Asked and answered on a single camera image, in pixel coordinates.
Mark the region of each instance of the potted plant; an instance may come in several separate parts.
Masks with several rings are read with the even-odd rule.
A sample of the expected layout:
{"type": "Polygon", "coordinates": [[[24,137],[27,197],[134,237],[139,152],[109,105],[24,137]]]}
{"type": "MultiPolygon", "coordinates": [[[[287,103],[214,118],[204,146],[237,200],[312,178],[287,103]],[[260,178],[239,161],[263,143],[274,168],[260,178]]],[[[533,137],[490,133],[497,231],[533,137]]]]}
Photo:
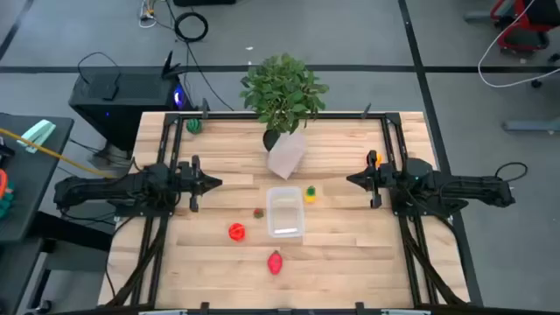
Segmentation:
{"type": "Polygon", "coordinates": [[[241,79],[241,84],[248,90],[242,91],[245,98],[244,107],[253,109],[260,123],[266,123],[266,132],[262,137],[265,148],[270,151],[280,134],[292,134],[299,126],[299,121],[317,118],[325,104],[319,95],[326,93],[329,87],[318,84],[319,80],[305,68],[304,62],[283,54],[266,59],[260,66],[252,66],[248,75],[241,79]]]}

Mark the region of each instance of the wooden table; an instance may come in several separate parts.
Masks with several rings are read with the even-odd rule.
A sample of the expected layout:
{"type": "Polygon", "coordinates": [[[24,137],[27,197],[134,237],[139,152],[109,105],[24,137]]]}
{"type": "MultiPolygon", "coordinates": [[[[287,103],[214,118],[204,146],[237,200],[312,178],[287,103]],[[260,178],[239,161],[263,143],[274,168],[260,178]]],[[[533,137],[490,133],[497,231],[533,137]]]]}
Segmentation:
{"type": "MultiPolygon", "coordinates": [[[[409,155],[435,165],[423,113],[401,113],[401,118],[409,155]]],[[[139,165],[155,163],[163,119],[164,113],[143,115],[134,150],[139,165]]],[[[183,131],[178,160],[198,154],[202,170],[223,179],[223,185],[199,200],[199,213],[188,209],[188,196],[178,205],[167,231],[156,307],[198,309],[201,302],[210,302],[214,309],[354,308],[359,301],[369,308],[411,307],[403,243],[388,192],[382,190],[383,206],[374,210],[369,208],[371,194],[346,181],[347,175],[363,171],[369,150],[386,157],[381,124],[310,122],[302,130],[307,151],[287,181],[266,168],[263,132],[264,125],[241,120],[204,121],[197,136],[183,131]],[[317,201],[305,206],[303,238],[271,238],[266,217],[253,217],[256,207],[266,207],[266,192],[274,186],[317,188],[317,201]],[[245,241],[229,239],[234,222],[245,225],[245,241]],[[278,276],[266,264],[275,250],[284,259],[278,276]]],[[[423,218],[423,224],[434,267],[468,300],[452,233],[432,218],[423,218]]],[[[143,228],[144,219],[136,218],[113,240],[108,272],[117,289],[136,266],[143,228]]],[[[427,302],[423,273],[416,269],[427,302]]],[[[147,297],[146,283],[141,302],[147,297]]],[[[105,281],[99,302],[110,298],[105,281]]]]}

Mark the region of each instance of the red toy fruit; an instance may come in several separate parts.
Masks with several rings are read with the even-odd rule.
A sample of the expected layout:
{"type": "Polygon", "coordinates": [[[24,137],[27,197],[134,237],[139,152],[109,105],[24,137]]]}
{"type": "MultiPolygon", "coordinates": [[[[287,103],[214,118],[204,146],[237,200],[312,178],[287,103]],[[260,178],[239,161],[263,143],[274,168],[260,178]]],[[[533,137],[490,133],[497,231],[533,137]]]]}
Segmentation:
{"type": "Polygon", "coordinates": [[[243,241],[245,238],[245,227],[241,223],[234,223],[229,227],[229,237],[236,241],[243,241]]]}
{"type": "Polygon", "coordinates": [[[270,255],[268,265],[271,274],[277,275],[280,273],[280,270],[282,269],[282,257],[277,250],[270,255]]]}

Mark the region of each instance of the plastic container lid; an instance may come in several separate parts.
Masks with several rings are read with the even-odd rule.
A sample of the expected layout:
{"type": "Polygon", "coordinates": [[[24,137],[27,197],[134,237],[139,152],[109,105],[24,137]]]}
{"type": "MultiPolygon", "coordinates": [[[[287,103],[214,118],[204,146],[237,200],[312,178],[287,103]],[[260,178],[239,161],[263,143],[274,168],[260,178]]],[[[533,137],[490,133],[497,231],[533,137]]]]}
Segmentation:
{"type": "Polygon", "coordinates": [[[272,237],[305,233],[304,200],[299,187],[274,187],[266,192],[267,222],[272,237]]]}

